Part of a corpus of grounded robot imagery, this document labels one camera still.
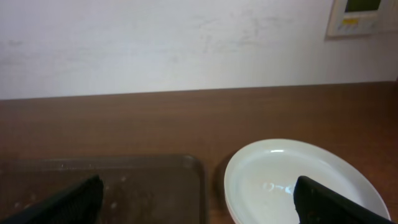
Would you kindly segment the pale green plate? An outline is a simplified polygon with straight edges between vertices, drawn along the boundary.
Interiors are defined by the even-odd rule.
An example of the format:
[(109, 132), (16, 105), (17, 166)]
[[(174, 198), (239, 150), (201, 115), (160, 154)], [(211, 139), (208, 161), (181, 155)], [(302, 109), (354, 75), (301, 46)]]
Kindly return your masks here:
[(224, 197), (233, 221), (298, 223), (293, 193), (301, 175), (391, 217), (370, 181), (342, 158), (306, 142), (266, 139), (238, 150), (226, 166)]

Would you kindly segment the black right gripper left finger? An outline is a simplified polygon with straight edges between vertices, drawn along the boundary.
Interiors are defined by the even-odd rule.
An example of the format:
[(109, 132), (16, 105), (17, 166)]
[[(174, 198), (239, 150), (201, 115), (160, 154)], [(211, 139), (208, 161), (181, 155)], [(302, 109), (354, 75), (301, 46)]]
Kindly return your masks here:
[(1, 224), (95, 224), (103, 197), (104, 183), (94, 175), (23, 209)]

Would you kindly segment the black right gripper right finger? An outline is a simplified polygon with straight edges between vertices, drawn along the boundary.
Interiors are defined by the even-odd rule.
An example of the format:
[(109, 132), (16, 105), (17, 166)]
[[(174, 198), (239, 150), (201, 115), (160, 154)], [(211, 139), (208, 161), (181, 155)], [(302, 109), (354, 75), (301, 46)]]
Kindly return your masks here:
[(304, 175), (293, 197), (300, 224), (394, 224)]

